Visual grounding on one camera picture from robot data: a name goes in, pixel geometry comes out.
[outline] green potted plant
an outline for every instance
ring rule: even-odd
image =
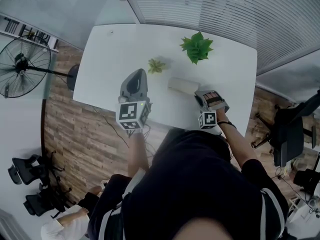
[[[148,73],[154,74],[154,73],[161,73],[162,70],[165,70],[165,66],[166,64],[161,62],[158,59],[149,59],[148,60],[148,64],[149,64],[149,70]]]
[[[183,48],[182,51],[186,51],[187,56],[194,64],[197,64],[201,60],[207,60],[208,52],[213,50],[210,48],[213,40],[209,40],[209,38],[204,39],[201,32],[191,36],[191,39],[184,37],[182,40],[183,44],[180,44]]]

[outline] black chair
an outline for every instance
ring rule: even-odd
[[[51,216],[53,219],[56,218],[60,213],[66,211],[66,208],[70,206],[66,205],[64,200],[56,193],[56,191],[51,188],[43,188],[43,185],[39,186],[40,192],[37,194],[26,195],[26,201],[23,203],[26,210],[30,215],[37,215],[40,217],[44,213],[57,209],[58,213],[55,216]]]
[[[302,154],[304,149],[304,134],[312,137],[312,148],[316,146],[316,127],[312,130],[304,129],[302,117],[311,115],[320,106],[320,90],[306,102],[300,103],[295,108],[280,109],[278,105],[274,107],[278,110],[274,117],[274,124],[269,124],[260,114],[255,116],[270,130],[270,133],[258,144],[254,142],[251,146],[257,149],[266,142],[273,147],[274,165],[286,166],[291,159]]]
[[[33,154],[29,159],[12,158],[12,162],[8,172],[15,184],[23,182],[29,185],[36,179],[40,179],[45,186],[48,184],[48,170],[41,156]]]
[[[66,197],[66,193],[72,191],[71,188],[68,191],[63,191],[60,186],[60,177],[56,175],[55,171],[63,172],[65,169],[57,168],[53,165],[53,156],[56,151],[51,152],[51,157],[47,154],[39,156],[33,154],[29,159],[13,158],[13,165],[8,169],[9,175],[15,184],[26,185],[30,184],[36,179],[40,179],[42,184],[39,185],[40,193],[26,195],[26,201],[23,203],[30,215],[41,216],[43,213],[57,209],[59,212],[52,218],[58,216],[59,213],[64,212],[75,202],[70,201]],[[52,173],[56,185],[52,185],[49,178],[49,172]]]

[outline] white table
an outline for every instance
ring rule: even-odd
[[[179,46],[195,30],[147,24],[95,26],[82,56],[73,99],[116,110],[121,83],[137,69],[148,72],[148,60],[161,58],[169,66],[161,74],[147,74],[148,97],[153,103],[148,119],[187,130],[199,129],[200,109],[192,95],[168,90],[177,77],[216,90],[227,101],[227,116],[245,135],[251,112],[257,69],[257,51],[244,44],[208,33],[213,40],[209,59],[192,64]]]

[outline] white shirt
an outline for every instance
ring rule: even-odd
[[[79,217],[73,220],[66,227],[63,227],[57,219],[73,214],[79,211],[81,207],[74,205],[65,212],[59,214],[56,219],[44,224],[41,227],[41,238],[42,240],[80,240],[88,229],[89,217],[88,215]]]

